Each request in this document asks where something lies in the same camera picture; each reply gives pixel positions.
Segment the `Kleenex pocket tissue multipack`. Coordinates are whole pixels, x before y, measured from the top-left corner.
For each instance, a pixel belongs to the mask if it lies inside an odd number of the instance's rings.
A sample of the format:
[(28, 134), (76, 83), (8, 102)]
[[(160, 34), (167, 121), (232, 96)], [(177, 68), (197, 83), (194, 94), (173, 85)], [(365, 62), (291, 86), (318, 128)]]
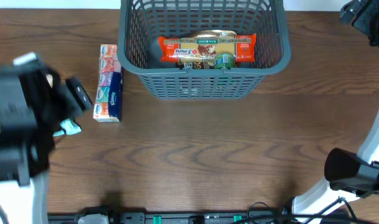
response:
[(97, 122), (120, 122), (122, 99), (123, 76), (117, 56), (117, 45), (101, 44), (93, 119)]

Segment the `small teal packet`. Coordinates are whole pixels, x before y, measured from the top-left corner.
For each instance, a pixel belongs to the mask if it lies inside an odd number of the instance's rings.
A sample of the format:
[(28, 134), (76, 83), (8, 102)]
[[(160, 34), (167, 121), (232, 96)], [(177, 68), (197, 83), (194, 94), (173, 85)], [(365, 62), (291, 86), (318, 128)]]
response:
[(82, 132), (81, 127), (73, 119), (65, 119), (60, 123), (58, 130), (53, 133), (53, 137), (74, 135), (80, 132)]

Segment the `Nescafe Gold coffee bag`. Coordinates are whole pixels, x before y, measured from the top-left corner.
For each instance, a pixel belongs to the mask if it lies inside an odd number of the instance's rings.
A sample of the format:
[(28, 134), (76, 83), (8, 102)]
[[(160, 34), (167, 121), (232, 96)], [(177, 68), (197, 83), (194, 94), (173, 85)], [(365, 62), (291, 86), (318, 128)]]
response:
[[(194, 32), (193, 34), (183, 35), (186, 37), (233, 37), (236, 35), (235, 31), (232, 30), (201, 30)], [(213, 62), (176, 62), (175, 67), (179, 69), (214, 69)]]

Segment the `orange San Remo spaghetti pack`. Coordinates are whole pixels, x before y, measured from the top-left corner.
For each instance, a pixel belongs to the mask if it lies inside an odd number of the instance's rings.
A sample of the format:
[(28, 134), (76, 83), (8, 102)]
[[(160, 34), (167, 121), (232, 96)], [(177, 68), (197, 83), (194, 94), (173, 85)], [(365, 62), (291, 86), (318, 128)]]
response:
[(160, 36), (158, 44), (162, 62), (213, 62), (217, 54), (228, 52), (235, 62), (254, 62), (256, 34), (233, 37), (186, 37)]

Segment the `green capped small bottle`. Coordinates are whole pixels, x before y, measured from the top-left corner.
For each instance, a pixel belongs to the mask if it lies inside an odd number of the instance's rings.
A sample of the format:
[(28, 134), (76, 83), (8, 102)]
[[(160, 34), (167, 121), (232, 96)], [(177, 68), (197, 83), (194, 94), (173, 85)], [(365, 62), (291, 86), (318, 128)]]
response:
[(235, 56), (224, 52), (217, 54), (214, 58), (214, 69), (231, 69), (235, 67)]

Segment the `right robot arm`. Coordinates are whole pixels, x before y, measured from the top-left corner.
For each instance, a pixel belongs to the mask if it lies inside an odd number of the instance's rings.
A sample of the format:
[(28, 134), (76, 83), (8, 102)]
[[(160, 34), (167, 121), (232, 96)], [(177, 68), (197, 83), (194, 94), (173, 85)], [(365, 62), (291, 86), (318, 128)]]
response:
[[(359, 30), (379, 49), (379, 0), (350, 1), (340, 20)], [(379, 110), (373, 126), (356, 153), (335, 148), (324, 165), (324, 177), (306, 193), (288, 202), (283, 223), (360, 223), (352, 208), (346, 215), (334, 212), (341, 205), (379, 195)]]

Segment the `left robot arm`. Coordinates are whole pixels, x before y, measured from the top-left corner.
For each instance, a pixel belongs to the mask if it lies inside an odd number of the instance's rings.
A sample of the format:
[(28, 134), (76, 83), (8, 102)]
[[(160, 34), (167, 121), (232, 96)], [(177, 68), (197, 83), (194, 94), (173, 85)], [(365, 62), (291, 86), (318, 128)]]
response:
[(91, 107), (77, 77), (39, 63), (0, 69), (0, 223), (48, 223), (54, 132)]

